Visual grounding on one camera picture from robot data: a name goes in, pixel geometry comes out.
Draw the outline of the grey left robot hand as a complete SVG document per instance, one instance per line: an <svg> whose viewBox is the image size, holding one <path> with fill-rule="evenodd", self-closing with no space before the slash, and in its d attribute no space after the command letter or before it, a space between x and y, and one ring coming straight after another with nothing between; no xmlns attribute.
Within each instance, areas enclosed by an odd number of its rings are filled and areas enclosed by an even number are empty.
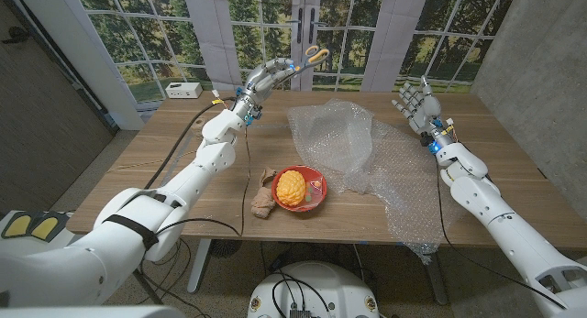
<svg viewBox="0 0 587 318"><path fill-rule="evenodd" d="M245 88L237 93L232 111L245 122L251 118L260 118L261 105L271 95L271 91L295 73L294 62L286 58L276 58L261 64L249 74Z"/></svg>

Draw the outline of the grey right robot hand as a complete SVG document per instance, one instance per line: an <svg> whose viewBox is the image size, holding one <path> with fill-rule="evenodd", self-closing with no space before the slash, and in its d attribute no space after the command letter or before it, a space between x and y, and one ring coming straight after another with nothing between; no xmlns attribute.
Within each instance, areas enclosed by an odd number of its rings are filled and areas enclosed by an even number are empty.
<svg viewBox="0 0 587 318"><path fill-rule="evenodd" d="M399 90L401 101L392 100L392 104L420 136L421 145L437 153L455 140L441 121L441 105L433 94L431 84L425 76L420 82L418 88L406 82Z"/></svg>

